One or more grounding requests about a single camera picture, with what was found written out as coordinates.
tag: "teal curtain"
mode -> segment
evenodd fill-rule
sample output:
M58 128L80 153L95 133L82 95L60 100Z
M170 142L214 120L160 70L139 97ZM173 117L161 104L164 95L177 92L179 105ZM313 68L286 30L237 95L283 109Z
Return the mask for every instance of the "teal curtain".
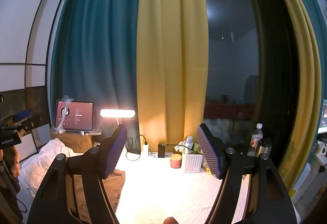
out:
M327 60L327 27L323 17L323 13L321 12L320 6L317 0L302 0L305 8L308 12L310 17L310 21L312 23L320 56L320 64L321 64L321 85L322 85L322 92L321 92L321 105L320 105L320 112L323 111L323 102L324 99L327 99L327 73L326 73L326 60ZM321 115L319 116L319 121L317 125L316 137L318 128L320 125Z
M139 0L66 0L59 19L51 63L50 99L64 95L95 103L103 136L115 119L99 117L101 108L134 109L122 120L127 148L140 153L136 94L136 28Z

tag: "bolt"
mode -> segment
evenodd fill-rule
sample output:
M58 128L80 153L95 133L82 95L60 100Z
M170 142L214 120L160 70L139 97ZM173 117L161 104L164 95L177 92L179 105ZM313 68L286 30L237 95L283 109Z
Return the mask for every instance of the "bolt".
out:
M56 157L57 160L63 160L64 158L65 158L65 155L64 154L59 154Z
M226 148L226 152L227 152L228 154L234 154L234 153L235 153L235 149L232 148L232 147L228 147L228 148Z
M95 153L97 153L99 151L99 148L98 147L92 147L89 151L90 151L91 154L95 154Z
M269 156L266 154L266 153L261 153L260 154L260 157L263 159L263 160L267 160L269 158Z

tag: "light bar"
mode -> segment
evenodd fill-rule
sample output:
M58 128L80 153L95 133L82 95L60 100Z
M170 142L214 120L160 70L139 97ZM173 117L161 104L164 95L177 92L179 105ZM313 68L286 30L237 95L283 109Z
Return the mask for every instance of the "light bar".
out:
M102 109L100 115L106 118L132 118L135 110L132 109Z

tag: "glass window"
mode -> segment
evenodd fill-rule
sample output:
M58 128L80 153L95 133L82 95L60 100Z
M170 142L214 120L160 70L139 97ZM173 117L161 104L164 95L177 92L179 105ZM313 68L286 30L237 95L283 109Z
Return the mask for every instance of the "glass window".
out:
M296 44L285 2L206 3L209 65L203 121L226 146L245 154L256 123L262 122L277 164L289 139L297 100Z

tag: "curtain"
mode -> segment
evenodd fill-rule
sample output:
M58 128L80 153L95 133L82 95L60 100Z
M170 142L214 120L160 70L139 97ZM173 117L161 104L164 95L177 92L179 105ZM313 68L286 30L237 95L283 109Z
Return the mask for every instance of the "curtain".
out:
M295 184L316 134L321 102L321 67L316 36L302 0L285 0L299 56L299 97L290 142L279 167L288 191Z
M149 150L195 140L208 73L205 0L139 0L136 63L140 133Z
M100 118L101 108L137 112L138 2L66 0L60 16L51 65L51 108L54 111L63 95L93 101L104 137L111 136L117 124L115 119ZM128 127L128 150L140 153L137 115L123 122Z
M318 50L319 50L319 57L320 57L320 64L321 64L321 102L320 102L320 112L323 111L323 103L324 98L326 98L326 77L327 74L325 69L325 61L327 60L327 27L325 23L325 19L323 17L323 13L321 12L320 6L317 0L302 0L306 10L308 11L308 15L310 17L310 21L313 26L313 30L316 36ZM318 125L316 128L315 138L312 142L312 147L315 143L318 128L320 126L321 114L319 115Z

